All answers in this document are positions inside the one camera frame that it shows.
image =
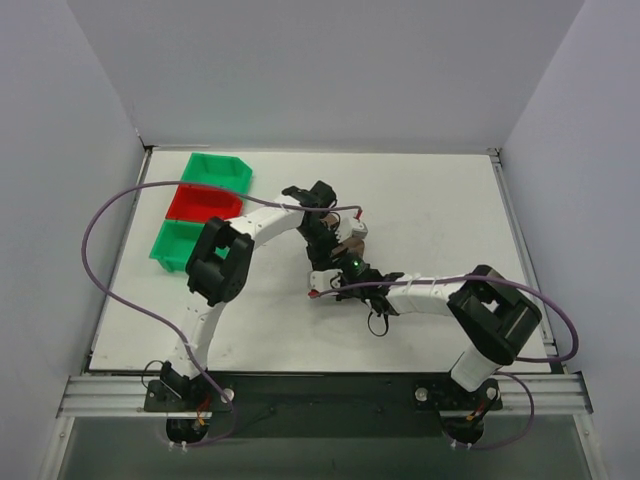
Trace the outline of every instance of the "white cylinder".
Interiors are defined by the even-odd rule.
[[[501,366],[471,344],[451,369],[451,378],[467,392],[475,392]]]

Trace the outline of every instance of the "plastic bin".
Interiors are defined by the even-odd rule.
[[[201,223],[165,220],[149,256],[167,272],[184,272],[202,227]],[[216,252],[222,258],[227,255],[226,250],[218,249]]]
[[[168,220],[205,223],[211,217],[237,217],[242,200],[231,193],[195,185],[180,185],[167,211]]]
[[[252,173],[251,167],[238,157],[192,153],[181,180],[247,193]]]

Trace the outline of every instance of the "white table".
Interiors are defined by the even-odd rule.
[[[364,207],[365,259],[381,272],[445,276],[485,263],[524,282],[516,246],[487,156],[216,152],[237,155],[254,170],[250,193],[273,199],[285,187],[331,185],[340,204]],[[145,181],[179,179],[190,151],[153,153]],[[178,325],[190,295],[186,274],[165,272],[149,258],[174,187],[144,190],[113,280],[113,289]],[[247,204],[245,212],[258,208]],[[295,232],[254,253],[244,291],[226,309],[209,368],[251,371],[448,371],[469,344],[455,320],[391,317],[390,331],[367,330],[368,309],[356,300],[311,301],[305,243]],[[164,360],[175,334],[109,299],[94,341],[93,371],[139,371]],[[522,355],[546,356],[540,332]],[[547,364],[505,370],[549,372]]]

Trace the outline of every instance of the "red plastic tray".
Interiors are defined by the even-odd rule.
[[[166,218],[205,223],[211,217],[223,220],[237,217],[241,211],[242,200],[231,193],[195,185],[180,185],[167,210]]]

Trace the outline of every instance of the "green plastic tray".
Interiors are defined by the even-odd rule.
[[[157,260],[167,272],[184,272],[193,247],[202,232],[202,223],[165,220],[149,257]],[[227,251],[216,250],[222,258]]]
[[[247,193],[252,173],[251,167],[238,157],[192,153],[181,180]]]

